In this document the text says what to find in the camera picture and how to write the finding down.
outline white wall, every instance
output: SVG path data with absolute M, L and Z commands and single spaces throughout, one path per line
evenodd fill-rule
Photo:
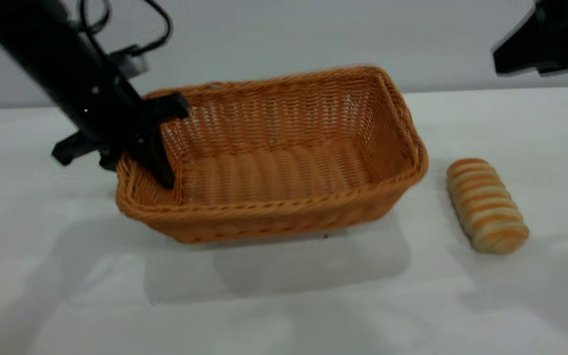
M 67 0 L 70 9 L 76 0 Z M 532 0 L 159 0 L 171 43 L 133 79 L 143 94 L 209 80 L 265 78 L 349 63 L 384 67 L 405 92 L 568 85 L 568 74 L 499 78 L 491 49 Z M 162 22 L 141 0 L 112 0 L 107 50 L 145 42 Z M 0 50 L 0 107 L 49 100 Z

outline white tablecloth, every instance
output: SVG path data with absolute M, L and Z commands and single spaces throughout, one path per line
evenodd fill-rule
M 568 88 L 406 95 L 428 175 L 383 220 L 188 247 L 120 215 L 55 108 L 0 110 L 0 354 L 568 355 Z M 532 231 L 474 252 L 445 191 L 498 170 Z

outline orange wicker basket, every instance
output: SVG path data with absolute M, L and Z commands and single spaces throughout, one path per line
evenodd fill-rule
M 426 173 L 411 114 L 377 67 L 181 92 L 190 117 L 162 126 L 175 188 L 124 155 L 122 213 L 183 243 L 346 227 L 385 215 Z

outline black cable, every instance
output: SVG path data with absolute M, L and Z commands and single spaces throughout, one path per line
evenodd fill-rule
M 79 20 L 80 20 L 80 30 L 82 32 L 85 32 L 86 37 L 89 40 L 89 43 L 91 43 L 91 45 L 93 46 L 93 49 L 95 49 L 95 51 L 97 52 L 97 54 L 100 57 L 100 59 L 102 60 L 102 62 L 105 65 L 108 65 L 107 55 L 106 55 L 106 53 L 104 53 L 104 50 L 102 50 L 102 47 L 100 47 L 100 44 L 98 43 L 98 41 L 95 40 L 95 37 L 93 36 L 93 33 L 92 33 L 92 29 L 89 27 L 89 23 L 87 22 L 86 0 L 79 0 L 79 2 L 78 2 L 78 17 L 79 17 Z
M 161 36 L 159 39 L 145 45 L 142 48 L 136 49 L 133 52 L 133 56 L 139 56 L 141 54 L 144 54 L 145 52 L 149 52 L 153 49 L 161 47 L 162 45 L 167 43 L 168 39 L 172 36 L 172 19 L 170 18 L 168 13 L 162 7 L 160 7 L 159 4 L 157 4 L 154 0 L 144 0 L 144 2 L 146 2 L 146 4 L 148 4 L 149 6 L 153 7 L 153 9 L 155 9 L 155 11 L 157 11 L 157 13 L 160 14 L 160 16 L 162 16 L 162 18 L 164 18 L 166 30 L 164 35 Z
M 93 35 L 102 31 L 111 18 L 111 4 L 108 0 L 102 0 L 102 2 L 104 3 L 104 14 L 102 14 L 102 18 L 89 27 L 90 33 Z

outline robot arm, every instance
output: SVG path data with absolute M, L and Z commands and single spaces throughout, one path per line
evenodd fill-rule
M 160 10 L 152 0 L 146 2 Z M 107 55 L 93 38 L 104 24 L 86 23 L 85 3 L 80 0 L 81 23 L 76 24 L 59 0 L 0 0 L 0 45 L 79 128 L 54 147 L 52 155 L 61 164 L 97 150 L 102 168 L 115 170 L 127 151 L 172 189 L 175 176 L 159 126 L 187 117 L 187 102 L 179 94 L 144 101 L 126 76 L 135 74 L 141 54 L 163 45 L 171 33 L 170 19 L 161 9 L 169 27 L 160 40 Z

